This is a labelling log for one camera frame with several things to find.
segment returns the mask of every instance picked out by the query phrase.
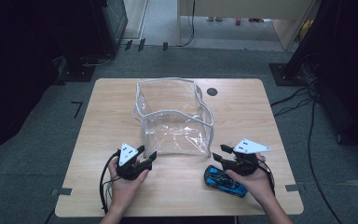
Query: human hand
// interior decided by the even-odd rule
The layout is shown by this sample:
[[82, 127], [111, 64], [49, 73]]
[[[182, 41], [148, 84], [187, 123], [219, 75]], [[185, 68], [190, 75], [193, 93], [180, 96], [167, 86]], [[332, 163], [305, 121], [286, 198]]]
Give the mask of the human hand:
[[117, 175], [117, 160], [118, 158], [112, 159], [108, 165], [110, 178], [116, 179], [116, 181], [112, 182], [112, 202], [110, 203], [109, 210], [114, 208], [124, 213], [132, 203], [137, 189], [146, 180], [149, 170], [142, 171], [134, 180], [126, 180]]
[[[256, 153], [256, 156], [261, 160], [260, 153]], [[267, 170], [267, 167], [263, 162], [259, 165]], [[238, 175], [232, 170], [226, 170], [226, 174], [233, 180], [243, 184], [258, 202], [260, 202], [265, 196], [273, 196], [273, 192], [269, 184], [269, 178], [261, 169], [256, 169], [252, 175], [247, 176]]]

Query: power cord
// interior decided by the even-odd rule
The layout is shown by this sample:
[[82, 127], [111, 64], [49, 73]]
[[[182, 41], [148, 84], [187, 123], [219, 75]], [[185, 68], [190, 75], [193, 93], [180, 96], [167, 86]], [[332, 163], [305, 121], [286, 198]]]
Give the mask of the power cord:
[[194, 39], [194, 42], [196, 42], [196, 38], [194, 36], [194, 11], [195, 10], [196, 10], [196, 0], [193, 0], [193, 11], [192, 11], [192, 17], [191, 17], [191, 24], [190, 24], [190, 21], [188, 21], [188, 23], [190, 24], [190, 27], [191, 27], [191, 36], [184, 45], [177, 45], [176, 47], [180, 47], [180, 48], [185, 47], [185, 46], [189, 45], [193, 41], [193, 39]]
[[[115, 11], [108, 6], [108, 8], [110, 9], [110, 11], [112, 12], [113, 16], [116, 16], [117, 20], [119, 21], [119, 17], [117, 16], [117, 13], [115, 13]], [[107, 63], [109, 63], [110, 61], [112, 61], [112, 59], [115, 57], [115, 53], [112, 53], [109, 57], [109, 59], [103, 63], [84, 63], [83, 66], [85, 67], [89, 67], [89, 66], [103, 66], [106, 65]]]
[[53, 216], [54, 212], [55, 212], [55, 208], [53, 208], [53, 210], [48, 215], [48, 218], [46, 218], [45, 224], [48, 224], [50, 222], [50, 219]]
[[260, 170], [264, 171], [264, 173], [266, 173], [267, 178], [268, 178], [268, 182], [269, 182], [269, 186], [272, 189], [272, 193], [274, 193], [274, 195], [275, 195], [275, 180], [274, 180], [274, 175], [272, 174], [271, 169], [269, 168], [269, 166], [264, 161], [262, 161], [260, 159], [257, 159], [257, 160], [258, 160], [259, 163], [261, 162], [266, 166], [266, 169], [264, 169], [262, 166], [260, 166], [260, 164], [257, 164], [257, 167]]
[[336, 212], [334, 211], [334, 209], [332, 208], [332, 206], [330, 205], [330, 203], [327, 201], [325, 195], [324, 195], [324, 192], [322, 190], [322, 187], [319, 183], [319, 180], [315, 174], [315, 171], [313, 169], [313, 164], [312, 164], [312, 158], [311, 158], [311, 155], [310, 155], [310, 140], [311, 140], [311, 136], [312, 136], [312, 130], [313, 130], [313, 126], [314, 126], [314, 120], [315, 120], [315, 105], [316, 105], [316, 102], [319, 100], [319, 94], [318, 92], [316, 91], [316, 88], [314, 87], [315, 83], [316, 83], [317, 79], [315, 78], [314, 80], [312, 80], [309, 84], [308, 87], [305, 87], [305, 88], [301, 88], [297, 91], [295, 91], [292, 95], [290, 95], [289, 97], [286, 97], [280, 101], [277, 101], [275, 103], [272, 103], [271, 104], [271, 107], [275, 106], [275, 105], [278, 105], [278, 104], [281, 104], [283, 102], [287, 102], [289, 101], [290, 99], [294, 98], [295, 96], [298, 96], [298, 95], [301, 95], [301, 94], [305, 94], [307, 93], [310, 97], [306, 100], [302, 100], [300, 101], [296, 106], [294, 107], [285, 107], [283, 109], [281, 109], [277, 114], [274, 115], [274, 117], [277, 117], [281, 114], [284, 114], [284, 113], [287, 113], [291, 110], [294, 110], [294, 109], [297, 109], [303, 105], [307, 105], [309, 103], [312, 103], [312, 111], [311, 111], [311, 124], [310, 124], [310, 131], [309, 131], [309, 135], [308, 135], [308, 142], [307, 142], [307, 151], [308, 151], [308, 159], [309, 159], [309, 163], [310, 163], [310, 171], [312, 173], [312, 177], [313, 179], [315, 180], [315, 183], [316, 183], [316, 186], [319, 190], [319, 192], [321, 193], [321, 196], [322, 198], [324, 199], [324, 202], [325, 204], [327, 205], [328, 209], [330, 210], [330, 212], [332, 213], [332, 215], [335, 217], [335, 219], [337, 220], [337, 222], [339, 224], [342, 224], [342, 221], [339, 219], [339, 217], [337, 216]]
[[312, 164], [312, 158], [310, 155], [310, 139], [312, 136], [312, 130], [313, 130], [313, 125], [314, 125], [314, 120], [315, 120], [315, 105], [316, 105], [316, 100], [313, 100], [313, 104], [312, 104], [312, 113], [311, 113], [311, 122], [310, 122], [310, 133], [308, 135], [308, 143], [307, 143], [307, 149], [308, 149], [308, 160], [310, 162], [310, 171], [312, 172], [312, 176], [313, 179], [315, 180], [316, 186], [319, 190], [319, 192], [322, 195], [322, 198], [324, 199], [325, 204], [327, 205], [328, 209], [330, 210], [330, 212], [333, 214], [333, 216], [336, 218], [337, 222], [339, 224], [342, 224], [341, 220], [339, 219], [339, 217], [337, 216], [336, 212], [333, 210], [333, 208], [331, 207], [330, 203], [327, 201], [326, 197], [324, 196], [324, 192], [322, 191], [321, 185], [319, 183], [318, 178], [316, 177], [315, 171], [313, 170], [313, 164]]
[[116, 178], [116, 176], [115, 176], [115, 177], [113, 177], [111, 180], [106, 181], [106, 182], [103, 182], [103, 178], [104, 178], [105, 172], [106, 172], [106, 170], [107, 170], [107, 167], [108, 167], [110, 161], [111, 161], [114, 157], [118, 156], [118, 153], [119, 153], [119, 151], [115, 152], [115, 153], [109, 158], [109, 160], [107, 160], [106, 165], [105, 165], [104, 168], [103, 168], [103, 173], [102, 173], [101, 179], [100, 179], [100, 197], [101, 197], [101, 203], [103, 204], [103, 211], [104, 211], [105, 213], [107, 213], [108, 208], [107, 208], [107, 198], [106, 198], [107, 196], [104, 196], [104, 194], [103, 194], [103, 186], [104, 186], [105, 184], [108, 184], [108, 183], [112, 183], [112, 182], [114, 182], [114, 181], [117, 181], [117, 180], [119, 180], [119, 178]]

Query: wrist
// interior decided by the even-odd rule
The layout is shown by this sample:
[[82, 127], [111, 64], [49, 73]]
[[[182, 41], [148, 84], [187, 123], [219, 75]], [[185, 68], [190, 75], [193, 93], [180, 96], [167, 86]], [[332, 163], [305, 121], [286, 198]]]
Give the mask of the wrist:
[[111, 204], [108, 212], [112, 213], [115, 216], [122, 217], [124, 215], [124, 213], [126, 212], [126, 210], [127, 210], [127, 208], [122, 205]]
[[269, 223], [293, 223], [272, 192], [259, 195], [256, 200], [263, 207]]
[[266, 190], [253, 195], [255, 200], [261, 205], [276, 201], [275, 195], [272, 191]]

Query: clear plastic bag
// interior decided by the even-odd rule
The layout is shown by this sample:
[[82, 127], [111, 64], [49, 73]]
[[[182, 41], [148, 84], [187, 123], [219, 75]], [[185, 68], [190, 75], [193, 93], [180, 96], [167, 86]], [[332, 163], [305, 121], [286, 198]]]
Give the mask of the clear plastic bag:
[[142, 123], [145, 157], [155, 151], [211, 157], [213, 114], [194, 81], [172, 77], [138, 82], [132, 115]]

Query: gray carpet floor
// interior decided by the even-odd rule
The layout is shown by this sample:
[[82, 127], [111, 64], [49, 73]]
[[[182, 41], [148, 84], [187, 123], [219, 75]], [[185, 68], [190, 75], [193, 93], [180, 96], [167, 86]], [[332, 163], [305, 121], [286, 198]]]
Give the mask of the gray carpet floor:
[[[298, 87], [277, 87], [269, 63], [287, 63], [292, 55], [291, 52], [241, 49], [169, 48], [163, 51], [161, 47], [145, 47], [139, 52], [137, 48], [120, 49], [111, 63], [96, 68], [90, 83], [67, 82], [64, 86], [51, 86], [20, 132], [0, 146], [0, 223], [43, 223], [55, 207], [58, 197], [50, 193], [62, 185], [98, 78], [259, 78], [273, 103], [289, 96]], [[297, 96], [272, 110], [276, 113], [306, 98], [307, 95]], [[76, 118], [78, 105], [72, 104], [73, 101], [84, 103]], [[291, 219], [295, 223], [337, 223], [310, 171], [307, 141], [311, 109], [309, 104], [276, 117], [304, 204], [304, 212], [291, 216]], [[310, 144], [314, 172], [340, 220], [358, 223], [358, 146], [338, 145], [336, 136], [324, 106], [317, 103]], [[53, 216], [49, 223], [98, 223], [100, 220], [100, 217]], [[180, 223], [180, 219], [167, 220]], [[267, 219], [265, 216], [249, 216], [239, 217], [239, 221], [266, 223]]]

